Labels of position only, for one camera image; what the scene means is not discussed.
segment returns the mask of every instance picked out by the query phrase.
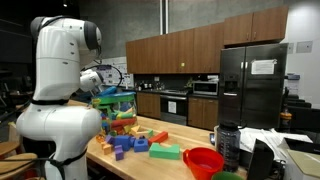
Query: humanoid robot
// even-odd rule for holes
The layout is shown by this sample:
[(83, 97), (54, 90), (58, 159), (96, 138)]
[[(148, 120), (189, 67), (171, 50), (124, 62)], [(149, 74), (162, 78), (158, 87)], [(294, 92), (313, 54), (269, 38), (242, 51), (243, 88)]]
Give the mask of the humanoid robot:
[(100, 52), (100, 30), (92, 22), (57, 16), (35, 18), (31, 32), (37, 42), (36, 88), (17, 130), (29, 139), (55, 142), (50, 158), (56, 161), (45, 164), (48, 180), (88, 179), (85, 152), (100, 131), (100, 113), (67, 102), (79, 88), (88, 91), (103, 82), (94, 71), (80, 74)]

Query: red toy block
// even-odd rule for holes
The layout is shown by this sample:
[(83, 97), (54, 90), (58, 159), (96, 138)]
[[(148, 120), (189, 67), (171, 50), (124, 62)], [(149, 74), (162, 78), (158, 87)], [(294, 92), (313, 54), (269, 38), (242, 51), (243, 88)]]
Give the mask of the red toy block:
[(153, 136), (150, 139), (148, 139), (148, 144), (149, 144), (149, 146), (151, 146), (151, 144), (154, 142), (161, 143), (161, 142), (165, 141), (166, 139), (168, 139), (168, 132), (162, 131), (161, 133), (157, 134), (156, 136)]

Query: refrigerator door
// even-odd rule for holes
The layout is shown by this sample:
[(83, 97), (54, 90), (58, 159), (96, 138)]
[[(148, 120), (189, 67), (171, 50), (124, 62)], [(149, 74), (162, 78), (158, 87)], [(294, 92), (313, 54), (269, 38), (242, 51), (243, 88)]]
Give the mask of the refrigerator door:
[(248, 127), (279, 127), (286, 58), (287, 44), (247, 47), (242, 121)]
[(240, 125), (245, 48), (221, 50), (218, 121)]

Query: kitchen counter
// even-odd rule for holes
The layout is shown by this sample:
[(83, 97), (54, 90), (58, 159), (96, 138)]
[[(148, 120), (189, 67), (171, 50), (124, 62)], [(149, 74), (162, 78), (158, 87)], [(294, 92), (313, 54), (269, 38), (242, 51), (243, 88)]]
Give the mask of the kitchen counter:
[[(68, 104), (76, 106), (86, 105), (85, 103), (72, 100)], [(95, 138), (88, 144), (87, 157), (124, 179), (193, 180), (194, 177), (190, 169), (187, 168), (182, 160), (183, 151), (195, 147), (206, 147), (214, 150), (214, 146), (209, 142), (209, 133), (211, 131), (140, 116), (138, 116), (138, 124), (143, 129), (152, 129), (154, 134), (167, 131), (169, 138), (161, 143), (161, 145), (169, 147), (173, 144), (179, 144), (180, 160), (150, 158), (148, 152), (135, 153), (131, 148), (130, 151), (125, 152), (123, 160), (116, 161), (114, 153), (109, 155), (103, 154), (101, 145)], [(243, 168), (239, 168), (237, 174), (246, 178), (246, 171)]]
[(218, 96), (210, 96), (210, 95), (202, 95), (202, 94), (189, 94), (188, 97), (218, 100)]

